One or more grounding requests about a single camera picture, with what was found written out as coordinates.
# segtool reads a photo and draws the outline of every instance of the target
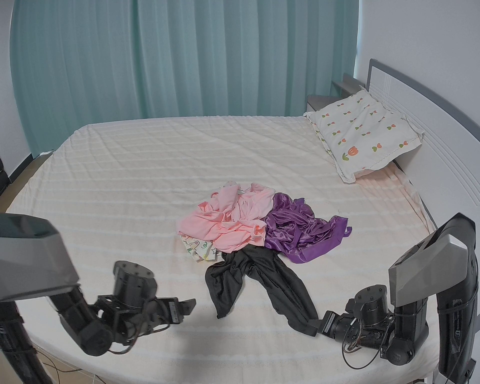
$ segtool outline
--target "white bed sheet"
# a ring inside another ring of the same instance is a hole
[[[127,355],[86,356],[45,298],[19,302],[42,348],[119,383],[406,383],[438,361],[436,302],[430,335],[415,359],[397,367],[377,360],[354,371],[340,344],[287,325],[261,285],[244,278],[231,313],[216,319],[204,282],[208,262],[194,262],[175,220],[225,182],[258,182],[305,197],[317,216],[346,216],[352,234],[307,264],[285,259],[303,280],[318,314],[343,313],[370,284],[388,286],[388,267],[427,234],[418,195],[394,165],[344,184],[303,117],[192,117],[121,121],[76,131],[39,169],[9,212],[47,218],[60,231],[86,300],[110,294],[116,260],[152,269],[157,296],[195,297],[179,326],[141,337]],[[348,355],[361,366],[374,355]]]

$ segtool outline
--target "wall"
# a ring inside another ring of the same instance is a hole
[[[13,171],[30,155],[18,116],[10,72],[10,21],[14,0],[0,0],[0,158]]]
[[[361,0],[355,77],[366,82],[377,59],[480,124],[479,20],[478,0]],[[472,357],[480,360],[480,333]],[[471,382],[480,383],[480,366]]]

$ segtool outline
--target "teal curtain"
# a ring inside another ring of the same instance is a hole
[[[17,0],[15,98],[32,154],[76,129],[169,116],[298,116],[353,74],[358,0]]]

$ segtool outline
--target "purple garment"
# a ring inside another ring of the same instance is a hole
[[[292,200],[275,193],[273,209],[266,216],[265,247],[283,252],[294,263],[306,263],[342,242],[352,232],[346,217],[333,216],[330,221],[315,218],[305,199]]]

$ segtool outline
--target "headboard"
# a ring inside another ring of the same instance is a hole
[[[480,226],[480,126],[418,81],[374,59],[367,90],[425,130],[423,144],[396,161],[435,224],[462,212]]]

